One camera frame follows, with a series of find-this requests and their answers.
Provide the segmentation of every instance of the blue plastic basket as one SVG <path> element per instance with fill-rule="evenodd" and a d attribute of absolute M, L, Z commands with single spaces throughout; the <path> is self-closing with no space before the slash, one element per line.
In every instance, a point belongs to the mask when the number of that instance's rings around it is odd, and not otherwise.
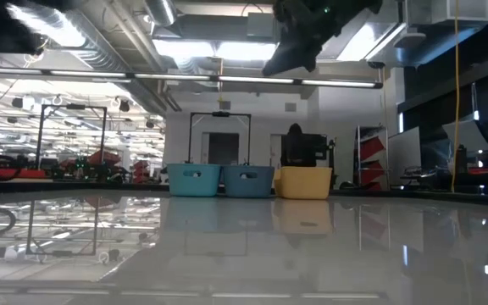
<path fill-rule="evenodd" d="M 270 197 L 274 174 L 270 166 L 224 166 L 225 192 L 229 197 Z"/>
<path fill-rule="evenodd" d="M 212 197 L 219 185 L 219 165 L 169 164 L 169 190 L 172 196 Z"/>

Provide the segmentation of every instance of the doorway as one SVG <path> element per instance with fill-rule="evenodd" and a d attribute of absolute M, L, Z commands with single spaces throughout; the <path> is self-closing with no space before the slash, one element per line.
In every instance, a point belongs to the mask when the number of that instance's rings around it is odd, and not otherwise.
<path fill-rule="evenodd" d="M 238 164 L 239 140 L 237 133 L 209 133 L 208 164 Z"/>

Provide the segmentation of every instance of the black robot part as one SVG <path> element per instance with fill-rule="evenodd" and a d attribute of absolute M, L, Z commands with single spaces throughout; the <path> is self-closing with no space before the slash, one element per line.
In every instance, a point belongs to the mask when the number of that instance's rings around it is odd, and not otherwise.
<path fill-rule="evenodd" d="M 38 55 L 42 52 L 39 48 L 42 44 L 41 36 L 32 33 L 19 20 L 13 19 L 7 10 L 8 5 L 42 5 L 63 12 L 73 8 L 74 3 L 71 0 L 0 0 L 0 53 Z"/>
<path fill-rule="evenodd" d="M 379 13 L 382 0 L 277 0 L 274 17 L 283 24 L 280 44 L 265 64 L 271 76 L 304 67 L 312 72 L 322 46 L 363 9 Z"/>

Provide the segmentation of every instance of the glossy white floor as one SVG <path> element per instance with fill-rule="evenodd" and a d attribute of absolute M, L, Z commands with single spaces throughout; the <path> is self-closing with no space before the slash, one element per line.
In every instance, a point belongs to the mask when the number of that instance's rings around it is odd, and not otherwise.
<path fill-rule="evenodd" d="M 0 198 L 0 304 L 488 304 L 486 206 L 99 192 Z"/>

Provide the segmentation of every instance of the yellow plastic basket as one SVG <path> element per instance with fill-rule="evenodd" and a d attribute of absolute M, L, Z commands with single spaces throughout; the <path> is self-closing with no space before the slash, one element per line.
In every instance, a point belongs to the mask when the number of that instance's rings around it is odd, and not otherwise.
<path fill-rule="evenodd" d="M 288 234 L 329 234 L 334 231 L 326 201 L 277 199 L 272 220 L 277 231 Z"/>
<path fill-rule="evenodd" d="M 274 190 L 287 199 L 325 200 L 331 172 L 331 168 L 283 167 L 274 173 Z"/>

